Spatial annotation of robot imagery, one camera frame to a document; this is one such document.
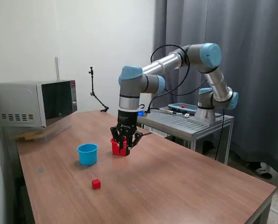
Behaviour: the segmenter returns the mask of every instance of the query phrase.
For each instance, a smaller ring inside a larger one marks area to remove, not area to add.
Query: power cord
[[[174,87],[173,89],[171,89],[171,90],[169,90],[169,91],[167,91],[167,92],[164,92],[164,93],[162,93],[162,94],[160,94],[160,95],[158,95],[158,96],[154,96],[154,97],[152,98],[152,100],[150,101],[150,103],[149,103],[149,105],[148,105],[147,113],[150,113],[150,106],[151,106],[152,102],[153,102],[156,98],[161,97],[161,96],[164,96],[164,95],[166,95],[166,94],[168,94],[168,93],[171,93],[172,91],[176,90],[176,89],[185,81],[185,79],[187,78],[187,76],[188,76],[188,74],[189,74],[189,71],[190,71],[190,60],[189,60],[189,56],[187,55],[186,51],[185,51],[182,47],[180,47],[180,46],[178,46],[178,45],[175,45],[175,44],[165,44],[165,45],[162,45],[162,46],[158,47],[156,50],[154,50],[154,52],[152,53],[152,55],[151,55],[151,57],[150,57],[151,63],[153,62],[153,55],[154,55],[154,53],[156,53],[159,49],[161,49],[161,48],[163,48],[163,47],[168,47],[168,46],[176,47],[176,48],[182,50],[182,52],[184,52],[186,61],[188,62],[188,69],[187,69],[187,72],[186,72],[186,74],[185,74],[183,80],[182,80],[176,87]]]
[[[175,94],[175,93],[172,93],[172,92],[171,92],[170,94],[172,94],[172,95],[174,95],[174,96],[185,96],[185,95],[189,95],[189,94],[195,92],[196,90],[199,90],[199,89],[203,86],[203,84],[205,84],[205,82],[206,82],[206,80],[204,80],[203,83],[201,83],[200,86],[198,86],[196,89],[194,89],[194,90],[191,91],[191,92],[187,92],[187,93],[183,93],[183,94]]]
[[[223,127],[224,127],[224,116],[225,116],[225,110],[223,109],[222,128],[221,128],[220,138],[219,138],[219,142],[218,142],[218,146],[217,146],[217,151],[215,153],[215,160],[217,160],[219,146],[220,146],[220,142],[221,142],[221,138],[222,138]]]

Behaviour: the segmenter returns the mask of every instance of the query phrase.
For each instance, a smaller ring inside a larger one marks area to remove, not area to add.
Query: microwave
[[[77,110],[74,80],[0,83],[0,125],[47,127]]]

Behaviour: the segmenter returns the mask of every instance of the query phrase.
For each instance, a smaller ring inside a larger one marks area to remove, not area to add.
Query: red cube
[[[101,182],[99,179],[95,179],[91,183],[94,190],[101,188]]]

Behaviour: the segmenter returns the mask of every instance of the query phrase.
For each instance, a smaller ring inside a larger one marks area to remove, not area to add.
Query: blue cup
[[[82,165],[91,166],[97,162],[97,145],[86,143],[78,146],[79,161]]]

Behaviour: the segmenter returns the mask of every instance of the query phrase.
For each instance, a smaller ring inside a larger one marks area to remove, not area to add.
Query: blue joint cap
[[[133,79],[138,78],[142,76],[142,68],[136,67],[136,66],[125,66],[122,68],[120,79],[121,80],[127,80],[127,79]]]
[[[228,110],[233,110],[236,107],[237,102],[238,102],[238,92],[233,92],[231,102],[230,102],[227,109]]]
[[[215,68],[220,65],[222,51],[216,43],[205,43],[199,51],[200,59],[208,68]]]
[[[210,92],[210,91],[212,91],[212,88],[201,88],[201,89],[199,89],[198,94],[200,95],[200,94],[203,94],[205,92]]]
[[[162,76],[157,75],[157,77],[159,79],[159,85],[158,85],[158,90],[157,90],[156,94],[161,94],[165,89],[166,82]]]

